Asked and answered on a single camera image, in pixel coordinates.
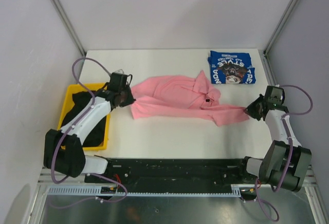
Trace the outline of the pink t-shirt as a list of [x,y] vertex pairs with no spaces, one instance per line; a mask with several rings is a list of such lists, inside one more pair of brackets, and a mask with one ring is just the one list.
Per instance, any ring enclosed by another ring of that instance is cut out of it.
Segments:
[[247,121],[244,108],[221,104],[221,92],[213,87],[205,73],[186,76],[151,77],[133,86],[136,101],[131,105],[134,119],[152,116],[201,118],[218,127]]

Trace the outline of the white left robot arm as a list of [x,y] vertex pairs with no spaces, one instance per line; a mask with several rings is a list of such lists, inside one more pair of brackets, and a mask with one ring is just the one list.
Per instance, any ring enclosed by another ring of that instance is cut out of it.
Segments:
[[87,156],[83,144],[90,132],[115,108],[126,107],[135,102],[131,90],[131,74],[113,72],[101,88],[92,91],[82,87],[90,94],[87,105],[59,130],[50,129],[45,136],[44,166],[51,170],[51,178],[59,184],[65,178],[76,178],[81,174],[95,174],[104,183],[112,180],[114,171],[108,167],[108,160],[99,156]]

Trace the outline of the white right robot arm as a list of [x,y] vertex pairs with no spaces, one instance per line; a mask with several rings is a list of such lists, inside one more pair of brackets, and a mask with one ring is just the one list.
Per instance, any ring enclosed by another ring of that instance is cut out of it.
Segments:
[[269,85],[265,94],[245,108],[245,113],[258,121],[263,120],[272,139],[263,159],[245,157],[245,166],[237,170],[237,178],[242,183],[250,183],[255,177],[269,184],[274,192],[285,189],[297,192],[302,188],[312,153],[296,138],[285,106],[284,86]]

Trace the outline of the yellow plastic bin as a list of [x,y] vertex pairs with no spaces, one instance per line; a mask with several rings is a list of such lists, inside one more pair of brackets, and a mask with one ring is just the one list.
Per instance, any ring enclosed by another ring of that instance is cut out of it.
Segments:
[[[70,92],[77,93],[77,92],[80,92],[80,91],[86,91],[86,90],[81,85],[79,85],[79,84],[69,85],[68,88],[67,88],[66,94],[65,94],[64,103],[65,103],[65,101],[68,101],[69,100],[69,93]],[[62,106],[60,118],[64,115],[64,103],[63,103],[63,106]],[[96,148],[96,150],[91,150],[90,148],[84,148],[83,147],[83,150],[84,151],[102,151],[102,150],[107,149],[108,131],[109,131],[109,124],[110,124],[111,115],[108,114],[106,117],[107,117],[107,120],[106,120],[105,136],[104,136],[104,145],[101,146],[101,147],[99,147],[99,148]]]

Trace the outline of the black t-shirt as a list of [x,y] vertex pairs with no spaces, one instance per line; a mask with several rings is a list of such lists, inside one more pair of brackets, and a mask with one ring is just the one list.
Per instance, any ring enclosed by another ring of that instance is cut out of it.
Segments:
[[[90,102],[91,95],[86,91],[77,93],[69,93],[69,100],[64,103],[64,115],[60,118],[58,127],[61,128],[77,116],[83,108]],[[98,124],[90,131],[86,137],[83,147],[96,150],[104,145],[104,136],[106,128],[107,117],[104,117]]]

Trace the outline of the folded blue printed t-shirt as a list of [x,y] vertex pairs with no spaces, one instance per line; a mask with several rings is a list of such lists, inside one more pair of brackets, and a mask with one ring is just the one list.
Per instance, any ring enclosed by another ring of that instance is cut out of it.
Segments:
[[208,56],[212,84],[255,84],[255,68],[246,52],[210,51]]

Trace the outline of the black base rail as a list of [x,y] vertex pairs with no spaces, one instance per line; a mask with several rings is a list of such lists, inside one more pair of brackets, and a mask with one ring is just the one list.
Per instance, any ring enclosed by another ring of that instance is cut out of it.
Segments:
[[254,184],[244,159],[109,159],[102,177],[86,176],[86,183],[106,183],[104,177],[120,179],[127,186],[203,186]]

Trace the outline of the aluminium frame post right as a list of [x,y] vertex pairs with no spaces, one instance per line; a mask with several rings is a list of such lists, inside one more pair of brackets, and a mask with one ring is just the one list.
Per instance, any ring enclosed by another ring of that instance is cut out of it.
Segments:
[[269,52],[271,51],[272,47],[276,43],[277,39],[279,38],[280,34],[282,33],[285,25],[287,24],[288,20],[292,16],[294,10],[296,9],[298,3],[301,0],[290,0],[287,7],[285,8],[275,30],[273,31],[268,43],[266,44],[263,54],[268,55]]

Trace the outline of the aluminium frame post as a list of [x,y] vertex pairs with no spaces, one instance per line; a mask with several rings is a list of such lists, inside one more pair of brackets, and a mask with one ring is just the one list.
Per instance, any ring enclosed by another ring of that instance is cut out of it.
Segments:
[[86,55],[86,51],[70,21],[70,19],[68,18],[65,9],[61,3],[60,0],[50,0],[50,2],[52,3],[56,13],[58,14],[64,28],[66,29],[66,31],[68,32],[70,38],[72,39],[75,47],[77,48],[77,50],[79,51],[79,53],[82,56]]
[[294,10],[296,9],[298,3],[301,0],[290,0],[287,7],[285,8],[275,30],[273,31],[268,43],[266,44],[263,54],[268,55],[269,52],[271,51],[272,47],[276,43],[277,39],[279,38],[280,34],[282,33],[285,25],[287,24],[288,20],[292,16]]

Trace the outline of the aluminium frame post left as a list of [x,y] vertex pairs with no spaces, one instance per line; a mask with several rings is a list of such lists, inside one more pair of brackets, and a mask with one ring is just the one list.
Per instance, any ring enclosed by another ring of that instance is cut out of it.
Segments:
[[50,2],[52,3],[56,13],[58,14],[64,28],[66,29],[66,31],[68,32],[70,38],[72,39],[75,47],[77,48],[77,50],[79,51],[79,53],[82,56],[86,55],[86,51],[70,21],[70,19],[68,18],[65,9],[61,3],[60,0],[50,0]]

